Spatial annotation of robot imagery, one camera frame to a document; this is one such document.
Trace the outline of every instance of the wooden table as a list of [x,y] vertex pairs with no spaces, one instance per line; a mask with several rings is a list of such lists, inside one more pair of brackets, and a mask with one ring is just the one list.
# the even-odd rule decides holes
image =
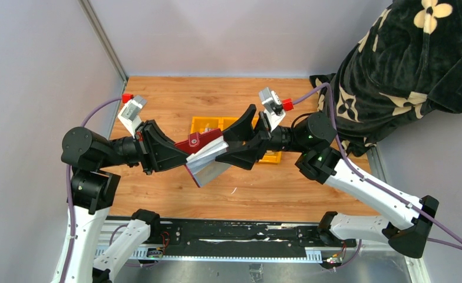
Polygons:
[[[155,119],[167,136],[179,142],[187,139],[193,116],[240,117],[252,103],[260,110],[258,92],[265,87],[281,99],[295,99],[312,89],[307,79],[131,77],[126,93],[143,96],[148,102],[141,119]],[[288,112],[281,124],[289,126],[316,105],[313,96]],[[117,120],[111,139],[128,135]],[[232,167],[203,188],[194,184],[184,167],[152,176],[140,167],[109,168],[122,177],[111,214],[131,215],[143,208],[173,218],[311,222],[333,210],[376,214],[339,190],[307,180],[294,165],[298,156],[283,153],[280,164],[256,164],[252,171]],[[366,157],[352,160],[369,172]]]

